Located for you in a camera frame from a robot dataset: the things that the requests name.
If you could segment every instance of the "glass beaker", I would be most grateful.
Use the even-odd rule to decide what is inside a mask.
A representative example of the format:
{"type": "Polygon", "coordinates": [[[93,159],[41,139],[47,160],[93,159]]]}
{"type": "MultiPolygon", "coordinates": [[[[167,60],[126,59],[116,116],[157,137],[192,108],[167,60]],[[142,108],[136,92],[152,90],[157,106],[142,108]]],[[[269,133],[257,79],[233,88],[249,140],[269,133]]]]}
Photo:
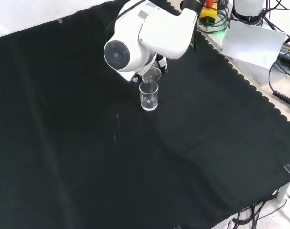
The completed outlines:
{"type": "Polygon", "coordinates": [[[156,82],[141,82],[140,86],[141,107],[146,111],[155,110],[158,107],[159,85],[156,82]]]}
{"type": "Polygon", "coordinates": [[[146,83],[157,82],[162,75],[159,68],[152,67],[142,76],[142,80],[146,83]]]}

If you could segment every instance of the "clear glass cup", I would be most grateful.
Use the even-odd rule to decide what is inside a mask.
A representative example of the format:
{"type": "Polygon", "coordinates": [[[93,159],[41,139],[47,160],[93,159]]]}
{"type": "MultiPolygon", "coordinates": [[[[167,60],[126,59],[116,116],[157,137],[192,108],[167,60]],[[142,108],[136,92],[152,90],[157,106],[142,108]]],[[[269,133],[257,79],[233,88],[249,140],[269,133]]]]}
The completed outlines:
{"type": "Polygon", "coordinates": [[[142,76],[142,80],[146,83],[157,82],[160,79],[161,75],[162,72],[159,68],[152,67],[142,76]]]}
{"type": "Polygon", "coordinates": [[[146,111],[153,111],[158,107],[159,85],[156,82],[141,82],[140,86],[141,107],[146,111]]]}

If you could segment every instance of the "white card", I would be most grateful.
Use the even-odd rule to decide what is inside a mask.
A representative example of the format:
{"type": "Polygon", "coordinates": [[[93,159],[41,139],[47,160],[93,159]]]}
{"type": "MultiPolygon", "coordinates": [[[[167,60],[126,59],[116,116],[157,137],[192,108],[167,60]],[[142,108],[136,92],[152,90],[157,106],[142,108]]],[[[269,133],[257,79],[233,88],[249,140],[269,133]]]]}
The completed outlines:
{"type": "Polygon", "coordinates": [[[286,34],[232,20],[222,54],[269,69],[278,57],[286,34]]]}

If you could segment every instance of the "yellow component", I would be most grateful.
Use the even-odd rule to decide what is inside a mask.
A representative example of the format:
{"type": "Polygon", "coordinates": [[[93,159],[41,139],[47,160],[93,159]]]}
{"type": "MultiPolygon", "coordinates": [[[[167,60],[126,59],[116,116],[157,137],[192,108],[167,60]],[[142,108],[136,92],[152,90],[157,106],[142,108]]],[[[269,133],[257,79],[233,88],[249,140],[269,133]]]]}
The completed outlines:
{"type": "MultiPolygon", "coordinates": [[[[214,3],[212,7],[216,9],[217,8],[217,3],[214,3]]],[[[217,15],[217,11],[216,10],[203,7],[203,9],[202,9],[202,11],[200,13],[200,18],[210,17],[213,20],[215,20],[216,19],[216,15],[217,15]]]]}

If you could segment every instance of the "table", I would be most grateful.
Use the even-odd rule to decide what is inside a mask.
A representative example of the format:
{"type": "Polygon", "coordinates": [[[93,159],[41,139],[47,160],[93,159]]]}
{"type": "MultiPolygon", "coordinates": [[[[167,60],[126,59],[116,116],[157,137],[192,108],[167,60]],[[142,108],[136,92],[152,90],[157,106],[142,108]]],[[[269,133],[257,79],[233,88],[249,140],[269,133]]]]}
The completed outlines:
{"type": "Polygon", "coordinates": [[[208,229],[290,181],[290,123],[200,34],[141,109],[101,55],[123,4],[0,38],[0,228],[208,229]]]}

